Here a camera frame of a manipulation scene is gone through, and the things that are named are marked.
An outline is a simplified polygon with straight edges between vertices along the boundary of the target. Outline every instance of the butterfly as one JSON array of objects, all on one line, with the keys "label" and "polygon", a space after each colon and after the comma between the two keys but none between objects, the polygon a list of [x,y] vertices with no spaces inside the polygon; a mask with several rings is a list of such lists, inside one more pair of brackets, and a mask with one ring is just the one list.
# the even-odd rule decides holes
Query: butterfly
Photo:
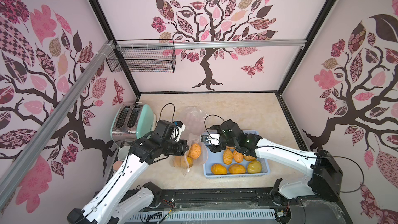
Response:
[{"label": "butterfly", "polygon": [[250,75],[253,78],[253,75],[257,72],[263,72],[264,66],[262,65],[264,63],[264,56],[261,57],[260,59],[258,59],[258,61],[256,62],[256,64],[252,67],[252,66],[244,66],[241,67],[241,69],[245,72],[248,73],[248,75]]},{"label": "butterfly", "polygon": [[116,105],[118,103],[121,104],[123,102],[122,94],[124,92],[123,87],[119,86],[119,83],[115,79],[113,79],[113,84],[115,85],[115,89],[116,89],[116,93],[117,94],[112,100],[112,106],[114,106],[114,105]]}]

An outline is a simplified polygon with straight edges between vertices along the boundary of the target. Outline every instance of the pink wall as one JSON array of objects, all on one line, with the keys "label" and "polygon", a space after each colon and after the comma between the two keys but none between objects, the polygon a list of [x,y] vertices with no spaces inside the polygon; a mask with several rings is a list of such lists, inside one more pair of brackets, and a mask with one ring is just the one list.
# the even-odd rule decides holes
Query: pink wall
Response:
[{"label": "pink wall", "polygon": [[[3,175],[106,38],[87,0],[0,4]],[[134,101],[124,74],[102,66],[1,210],[0,222],[66,223],[73,208],[83,207],[104,185],[115,151],[109,128],[123,101]]]},{"label": "pink wall", "polygon": [[[207,5],[194,9],[192,3],[205,4],[206,0],[99,0],[117,39],[172,37],[176,42],[232,40],[233,36],[238,35],[240,36],[237,40],[244,40],[247,38],[246,35],[263,31],[267,31],[264,36],[272,39],[305,39],[325,2],[325,0],[260,0],[258,8],[249,15],[251,6],[256,0],[220,1],[220,7]],[[267,7],[270,10],[264,16],[261,12]],[[234,10],[230,11],[230,15],[222,16],[226,9],[232,8]],[[195,11],[195,14],[190,16],[185,13],[184,16],[181,11],[191,13]],[[174,18],[175,22],[167,19],[167,14],[168,18]],[[192,31],[189,27],[184,29],[183,25],[191,26]],[[219,31],[220,39],[216,38],[216,33]],[[186,53],[187,55],[192,53],[192,57],[196,53],[198,58],[187,59],[180,54],[184,54],[185,51],[180,50],[177,52],[174,73],[138,72],[133,73],[133,76],[141,91],[277,90],[297,51],[296,46],[258,47],[258,50],[246,53],[232,48],[206,49],[207,56],[200,57],[200,49],[196,49],[187,50]],[[223,58],[214,57],[212,54],[216,52],[222,52]]]},{"label": "pink wall", "polygon": [[[398,223],[397,8],[339,0],[283,95],[312,150],[364,170],[366,186],[340,195],[354,223]],[[358,168],[336,160],[341,190],[357,188]]]}]

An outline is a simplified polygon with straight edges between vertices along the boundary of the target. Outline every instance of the clear plastic bag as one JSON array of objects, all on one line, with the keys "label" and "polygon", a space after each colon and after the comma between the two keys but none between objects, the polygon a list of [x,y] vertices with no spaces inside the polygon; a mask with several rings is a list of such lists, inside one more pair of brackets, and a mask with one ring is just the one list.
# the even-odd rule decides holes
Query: clear plastic bag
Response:
[{"label": "clear plastic bag", "polygon": [[[187,144],[189,145],[189,150],[185,152],[184,156],[174,156],[173,166],[180,169],[181,173],[185,176],[191,169],[192,166],[201,166],[206,163],[209,156],[206,146],[204,143],[200,142],[200,137],[189,134]],[[189,152],[193,144],[198,144],[201,148],[201,154],[197,159],[192,159],[189,157]]]}]

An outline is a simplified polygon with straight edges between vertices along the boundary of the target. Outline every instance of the black wire basket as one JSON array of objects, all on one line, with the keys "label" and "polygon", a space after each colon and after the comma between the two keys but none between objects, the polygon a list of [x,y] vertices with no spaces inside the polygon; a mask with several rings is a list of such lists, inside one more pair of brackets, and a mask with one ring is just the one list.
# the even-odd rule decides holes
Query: black wire basket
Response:
[{"label": "black wire basket", "polygon": [[[168,43],[167,46],[143,47],[145,44],[132,44],[131,47],[117,47],[122,59],[126,61],[130,72],[164,72],[174,73],[176,68],[176,50],[174,42],[169,39],[157,39],[160,43]],[[117,55],[113,52],[106,59],[111,72],[123,72]]]}]

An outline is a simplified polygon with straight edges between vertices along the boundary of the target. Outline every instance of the wall mural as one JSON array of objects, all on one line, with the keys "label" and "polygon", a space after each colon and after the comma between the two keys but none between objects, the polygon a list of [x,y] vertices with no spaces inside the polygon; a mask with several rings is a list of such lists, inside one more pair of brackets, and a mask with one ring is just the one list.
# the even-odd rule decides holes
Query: wall mural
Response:
[{"label": "wall mural", "polygon": [[[154,17],[151,26],[162,33],[160,39],[173,39],[176,42],[269,40],[276,33],[265,30],[276,21],[275,18],[265,18],[272,8],[272,5],[267,5],[269,1],[195,0],[186,3],[185,0],[156,0],[161,17]],[[176,55],[181,54],[181,60],[187,59],[190,62],[201,60],[199,63],[206,77],[193,88],[206,85],[208,90],[215,91],[211,85],[222,85],[222,82],[213,79],[213,72],[209,67],[211,58],[224,59],[225,56],[230,56],[238,59],[239,56],[256,51],[258,49],[255,47],[237,47],[234,50],[202,48],[176,50]],[[253,76],[256,72],[262,72],[262,64],[263,57],[254,66],[244,66],[241,69]]]},{"label": "wall mural", "polygon": [[[0,16],[0,48],[8,71],[8,74],[0,75],[0,104],[8,105],[0,107],[0,130],[7,127],[13,118],[33,121],[41,126],[93,58],[92,43],[88,42],[83,47],[79,33],[72,32],[67,20],[47,5],[42,5],[41,11],[34,9],[29,12],[21,0],[0,0],[0,13],[4,16]],[[38,39],[35,46],[32,46],[35,41],[30,42],[15,26],[29,20]],[[62,32],[56,33],[58,24],[62,27],[58,28]],[[46,38],[52,38],[48,47],[43,46]],[[92,109],[104,104],[101,97],[105,93],[107,77],[101,77],[103,70],[104,63],[67,114],[68,122],[52,136],[51,139],[56,142],[50,141],[44,147],[51,149],[49,157],[39,156],[35,166],[20,183],[16,204],[27,201],[28,213],[39,206],[39,194],[48,189],[47,183],[52,179],[52,172],[64,177],[64,167],[75,162],[81,150],[101,151],[105,175],[106,160],[115,152],[111,150],[113,141],[104,142],[86,134],[86,128],[91,127],[90,120],[96,117]],[[33,88],[28,86],[26,89],[26,82],[31,82]],[[124,89],[116,80],[114,86],[117,94],[112,105],[123,102]],[[12,102],[14,97],[20,98],[14,100],[15,104]],[[22,152],[19,148],[29,143],[35,134],[36,130],[30,128],[18,128],[1,134],[0,148],[18,148],[19,152],[1,152],[0,159],[17,158]]]},{"label": "wall mural", "polygon": [[[392,0],[392,8],[398,16],[398,0]],[[380,41],[398,44],[398,20],[388,14],[370,18],[376,22],[374,31],[367,30],[361,21],[347,43],[340,39],[332,44],[332,58],[314,76],[318,86],[325,89],[319,98],[324,100],[328,112],[326,126],[318,137],[303,132],[313,142],[311,150],[319,151],[337,125],[347,126],[344,135],[352,135],[353,146],[366,143],[367,166],[371,168],[375,161],[383,177],[398,188],[398,130],[382,127],[384,123],[398,124],[398,99],[392,94],[398,88],[398,51],[382,47]],[[361,194],[365,200],[360,204],[366,216],[378,216],[378,224],[398,223],[398,212],[380,209],[366,186],[361,188]]]}]

